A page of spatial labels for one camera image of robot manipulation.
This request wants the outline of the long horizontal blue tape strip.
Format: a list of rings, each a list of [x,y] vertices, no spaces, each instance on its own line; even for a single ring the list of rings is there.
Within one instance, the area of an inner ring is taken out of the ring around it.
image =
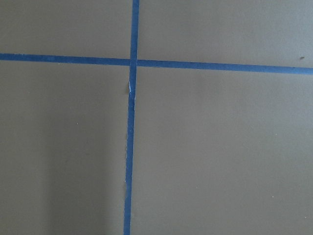
[[[61,55],[1,53],[0,59],[3,61],[27,61],[27,62],[47,62],[47,63],[90,64],[90,65],[114,65],[114,66],[131,65],[130,59],[61,56]],[[141,60],[141,59],[137,60],[135,62],[135,65],[139,67],[151,67],[151,68],[246,71],[261,73],[303,74],[303,75],[312,75],[313,73],[312,68],[304,67],[282,67],[265,65],[223,64],[223,63]]]

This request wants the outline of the long vertical blue tape strip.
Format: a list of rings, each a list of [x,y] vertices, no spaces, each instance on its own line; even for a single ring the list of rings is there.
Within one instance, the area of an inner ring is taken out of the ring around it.
[[[129,99],[128,99],[128,117],[127,117],[126,171],[125,171],[126,192],[125,192],[125,200],[124,200],[124,225],[123,225],[123,234],[125,235],[129,235],[131,233],[139,5],[140,5],[139,0],[134,0],[132,3],[132,25],[131,25],[130,63],[129,63]]]

